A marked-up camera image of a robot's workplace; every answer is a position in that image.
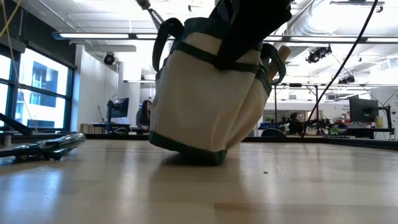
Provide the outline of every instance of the security camera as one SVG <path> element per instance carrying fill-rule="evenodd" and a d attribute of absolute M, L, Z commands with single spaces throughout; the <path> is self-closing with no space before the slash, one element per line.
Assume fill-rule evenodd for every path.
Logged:
<path fill-rule="evenodd" d="M 114 56 L 114 52 L 108 52 L 106 53 L 106 56 L 104 58 L 104 63 L 106 65 L 116 65 L 118 62 L 118 58 Z"/>

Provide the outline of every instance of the person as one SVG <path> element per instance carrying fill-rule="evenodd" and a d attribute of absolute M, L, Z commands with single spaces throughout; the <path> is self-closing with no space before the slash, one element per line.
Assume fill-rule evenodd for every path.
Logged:
<path fill-rule="evenodd" d="M 149 130 L 151 106 L 152 103 L 149 100 L 144 100 L 144 102 L 142 102 L 142 107 L 138 110 L 136 116 L 136 124 L 138 128 L 144 129 L 146 131 Z"/>
<path fill-rule="evenodd" d="M 297 118 L 298 115 L 298 113 L 290 115 L 289 134 L 298 134 L 303 131 L 303 124 Z"/>

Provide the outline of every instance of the ceiling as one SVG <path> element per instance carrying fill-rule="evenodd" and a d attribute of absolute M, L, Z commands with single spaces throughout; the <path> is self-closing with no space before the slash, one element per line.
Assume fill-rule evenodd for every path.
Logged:
<path fill-rule="evenodd" d="M 150 2 L 152 8 L 158 11 L 163 19 L 176 17 L 184 21 L 190 17 L 207 17 L 215 1 L 217 0 L 151 0 Z M 398 35 L 398 22 L 393 19 L 398 14 L 398 1 L 384 1 L 386 2 L 384 10 L 373 16 L 366 32 L 368 35 Z M 312 1 L 296 0 L 296 3 L 292 5 L 293 24 L 302 22 L 301 18 L 317 25 L 317 29 L 327 30 L 333 27 L 329 30 L 329 35 L 357 35 L 370 9 L 369 7 L 333 6 L 332 10 L 329 6 L 330 0 L 315 0 L 315 2 L 324 3 L 323 11 L 320 11 L 321 7 L 311 8 L 312 5 L 303 10 L 310 2 Z M 192 6 L 191 12 L 188 10 L 188 5 Z M 24 0 L 22 6 L 61 32 L 157 32 L 148 13 L 143 11 L 135 0 Z M 286 26 L 283 26 L 276 33 L 282 34 L 285 28 Z M 109 49 L 123 46 L 122 49 L 127 49 L 128 52 L 136 48 L 137 54 L 143 55 L 139 57 L 142 64 L 148 64 L 144 66 L 146 67 L 144 70 L 147 73 L 153 72 L 149 65 L 152 42 L 101 40 L 83 44 L 86 44 L 86 49 L 98 59 L 102 59 L 105 47 Z M 285 82 L 326 83 L 336 73 L 351 45 L 333 44 L 331 46 L 333 55 L 326 56 L 315 64 L 305 61 L 311 47 L 290 47 L 293 48 L 294 54 L 289 58 L 288 76 Z M 394 57 L 398 57 L 398 45 L 359 45 L 345 69 L 353 71 L 358 77 L 366 77 L 370 74 L 371 67 Z"/>

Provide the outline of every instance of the computer monitor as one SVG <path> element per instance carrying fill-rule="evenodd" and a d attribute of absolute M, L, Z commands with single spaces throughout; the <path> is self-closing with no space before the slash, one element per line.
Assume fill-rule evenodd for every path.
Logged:
<path fill-rule="evenodd" d="M 377 100 L 349 99 L 349 115 L 351 122 L 375 122 L 379 116 Z"/>
<path fill-rule="evenodd" d="M 106 117 L 109 118 L 109 111 L 111 112 L 110 118 L 125 118 L 129 110 L 129 98 L 122 98 L 108 102 L 108 112 Z"/>

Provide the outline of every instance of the bag handle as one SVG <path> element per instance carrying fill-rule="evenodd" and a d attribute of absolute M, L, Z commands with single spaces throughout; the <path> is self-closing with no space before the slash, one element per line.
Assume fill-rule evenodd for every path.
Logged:
<path fill-rule="evenodd" d="M 160 58 L 169 36 L 173 36 L 175 40 L 181 39 L 183 32 L 184 26 L 176 18 L 167 19 L 160 25 L 152 52 L 152 66 L 156 72 L 159 71 Z"/>
<path fill-rule="evenodd" d="M 285 62 L 280 59 L 278 50 L 271 44 L 263 44 L 260 57 L 262 63 L 264 64 L 264 67 L 267 70 L 267 73 L 269 70 L 269 59 L 271 59 L 276 65 L 279 73 L 279 79 L 272 81 L 271 85 L 278 85 L 285 78 L 286 75 L 286 65 Z"/>

